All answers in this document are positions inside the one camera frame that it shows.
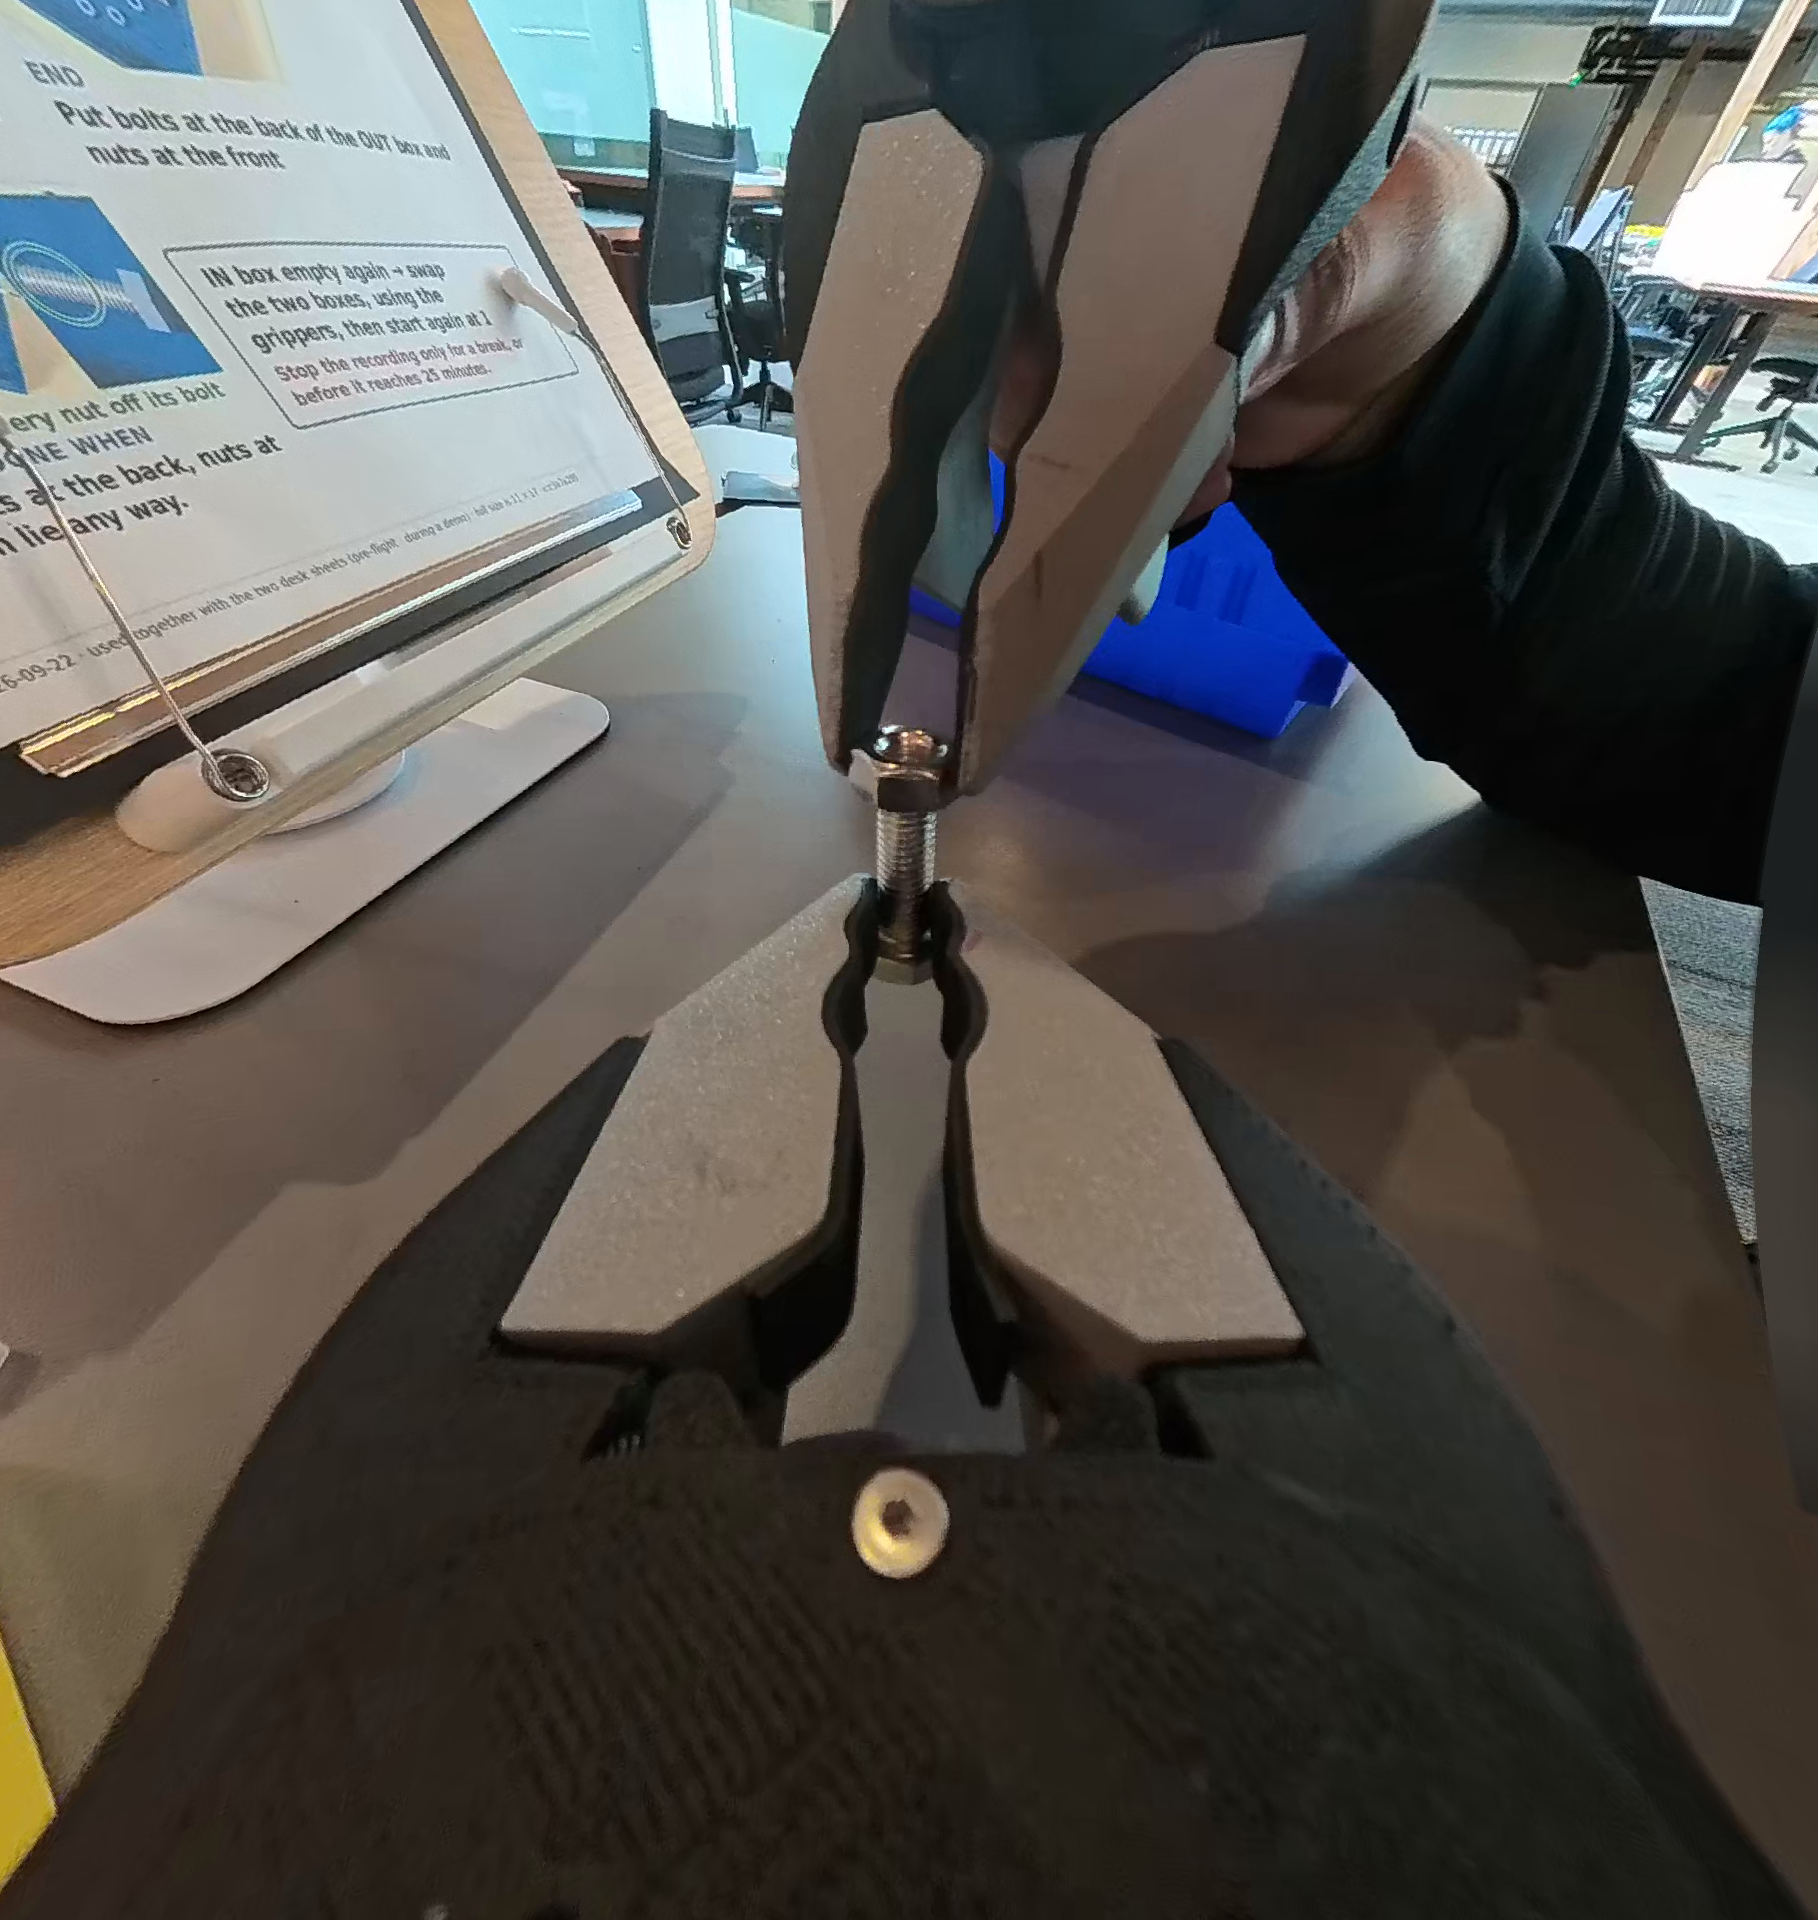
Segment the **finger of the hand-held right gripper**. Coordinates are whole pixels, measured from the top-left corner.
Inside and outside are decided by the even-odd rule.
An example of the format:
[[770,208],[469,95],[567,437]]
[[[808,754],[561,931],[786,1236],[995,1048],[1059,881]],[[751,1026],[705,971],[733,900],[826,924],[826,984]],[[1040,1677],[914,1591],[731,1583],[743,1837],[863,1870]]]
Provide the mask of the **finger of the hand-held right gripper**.
[[948,115],[858,122],[796,373],[803,576],[834,768],[889,715],[910,587],[964,613],[991,558],[1015,245],[1015,182],[984,138]]
[[1204,50],[1059,191],[1047,270],[1000,355],[1000,537],[968,597],[959,789],[980,796],[1116,613],[1159,597],[1165,539],[1227,444],[1217,340],[1303,31]]

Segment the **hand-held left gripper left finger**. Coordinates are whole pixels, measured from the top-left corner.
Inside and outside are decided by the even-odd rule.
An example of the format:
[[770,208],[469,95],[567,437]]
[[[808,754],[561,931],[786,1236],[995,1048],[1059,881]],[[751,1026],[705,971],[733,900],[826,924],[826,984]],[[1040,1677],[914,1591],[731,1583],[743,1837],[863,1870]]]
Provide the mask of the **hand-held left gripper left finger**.
[[844,875],[638,1044],[499,1335],[789,1392],[847,1324],[870,881]]

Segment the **person's right hand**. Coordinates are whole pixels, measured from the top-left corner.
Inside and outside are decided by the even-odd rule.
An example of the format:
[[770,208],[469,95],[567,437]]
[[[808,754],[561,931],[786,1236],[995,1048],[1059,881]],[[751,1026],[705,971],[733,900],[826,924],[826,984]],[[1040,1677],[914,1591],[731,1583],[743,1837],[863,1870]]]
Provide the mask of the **person's right hand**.
[[1173,516],[1200,523],[1251,469],[1376,455],[1515,235],[1505,182],[1424,115],[1361,208],[1280,298],[1244,381],[1231,437]]

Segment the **printed instruction sheet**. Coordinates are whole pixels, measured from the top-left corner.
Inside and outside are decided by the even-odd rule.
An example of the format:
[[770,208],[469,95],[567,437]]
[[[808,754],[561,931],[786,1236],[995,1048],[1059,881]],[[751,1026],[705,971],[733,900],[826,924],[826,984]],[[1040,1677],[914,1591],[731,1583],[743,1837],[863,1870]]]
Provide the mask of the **printed instruction sheet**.
[[[436,27],[463,3],[0,3],[0,418],[188,673],[543,523],[671,516]],[[147,673],[0,460],[0,757]]]

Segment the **steel hex nut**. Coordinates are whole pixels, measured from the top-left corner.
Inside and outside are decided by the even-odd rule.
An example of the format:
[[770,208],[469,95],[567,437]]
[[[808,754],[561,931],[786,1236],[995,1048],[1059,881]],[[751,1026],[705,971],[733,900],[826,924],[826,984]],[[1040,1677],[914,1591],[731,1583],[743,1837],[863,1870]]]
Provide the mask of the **steel hex nut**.
[[954,796],[954,744],[936,731],[883,726],[847,754],[847,786],[889,815],[931,815]]

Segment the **person's right forearm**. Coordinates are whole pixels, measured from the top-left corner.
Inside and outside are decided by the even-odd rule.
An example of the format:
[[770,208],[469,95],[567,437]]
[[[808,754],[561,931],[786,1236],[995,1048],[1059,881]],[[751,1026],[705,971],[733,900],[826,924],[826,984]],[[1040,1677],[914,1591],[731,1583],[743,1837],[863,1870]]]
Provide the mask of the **person's right forearm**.
[[1508,235],[1377,455],[1231,497],[1424,757],[1620,868],[1760,906],[1818,563],[1626,437],[1626,340],[1580,252]]

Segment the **wooden office desk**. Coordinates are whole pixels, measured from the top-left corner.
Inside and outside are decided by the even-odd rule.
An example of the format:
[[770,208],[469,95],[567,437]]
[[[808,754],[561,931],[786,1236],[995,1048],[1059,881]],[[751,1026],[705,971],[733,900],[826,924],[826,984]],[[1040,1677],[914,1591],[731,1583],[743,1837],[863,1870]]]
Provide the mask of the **wooden office desk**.
[[1691,392],[1697,373],[1722,366],[1722,381],[1678,425],[1684,437],[1653,447],[1672,464],[1707,464],[1706,447],[1738,437],[1738,419],[1722,425],[1738,381],[1760,366],[1776,316],[1818,316],[1818,280],[1678,280],[1691,302],[1707,309],[1706,334],[1690,347],[1663,413],[1648,425],[1672,425],[1678,407]]

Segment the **steel hex bolt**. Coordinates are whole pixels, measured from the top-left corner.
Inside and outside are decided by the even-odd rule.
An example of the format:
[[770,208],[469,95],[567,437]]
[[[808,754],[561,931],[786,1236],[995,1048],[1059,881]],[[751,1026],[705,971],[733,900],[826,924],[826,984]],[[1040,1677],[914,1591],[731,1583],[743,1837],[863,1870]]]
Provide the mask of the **steel hex bolt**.
[[876,813],[876,971],[918,984],[931,971],[924,900],[936,885],[936,815]]

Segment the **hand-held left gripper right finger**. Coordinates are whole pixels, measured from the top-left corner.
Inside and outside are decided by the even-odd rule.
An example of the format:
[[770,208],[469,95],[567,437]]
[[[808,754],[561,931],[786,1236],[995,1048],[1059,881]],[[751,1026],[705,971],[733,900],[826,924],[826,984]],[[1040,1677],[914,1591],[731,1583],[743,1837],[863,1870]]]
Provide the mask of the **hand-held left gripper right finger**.
[[1159,1035],[959,881],[931,894],[931,981],[948,1307],[975,1397],[1303,1350]]

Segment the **instruction sheet on stand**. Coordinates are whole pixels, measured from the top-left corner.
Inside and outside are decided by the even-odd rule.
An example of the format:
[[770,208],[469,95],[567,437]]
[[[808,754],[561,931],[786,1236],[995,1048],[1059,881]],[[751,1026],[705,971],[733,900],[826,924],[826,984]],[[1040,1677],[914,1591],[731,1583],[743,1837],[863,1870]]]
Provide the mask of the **instruction sheet on stand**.
[[533,539],[469,551],[463,576],[435,565],[238,662],[163,670],[209,744],[271,768],[259,805],[209,796],[153,686],[0,757],[0,981],[85,1020],[171,1020],[264,984],[583,757],[613,715],[545,686],[545,662],[716,547],[690,425],[483,19],[436,31],[571,289],[567,309],[690,492],[690,551],[666,516],[618,539],[549,518]]

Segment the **blue plastic bin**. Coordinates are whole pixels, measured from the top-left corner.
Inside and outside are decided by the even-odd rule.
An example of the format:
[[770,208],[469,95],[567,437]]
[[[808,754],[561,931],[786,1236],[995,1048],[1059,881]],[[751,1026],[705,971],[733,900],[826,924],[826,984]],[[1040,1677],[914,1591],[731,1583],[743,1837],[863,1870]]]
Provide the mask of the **blue plastic bin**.
[[1303,708],[1338,708],[1359,670],[1224,504],[1171,547],[1153,603],[1116,614],[1080,673],[1276,739]]

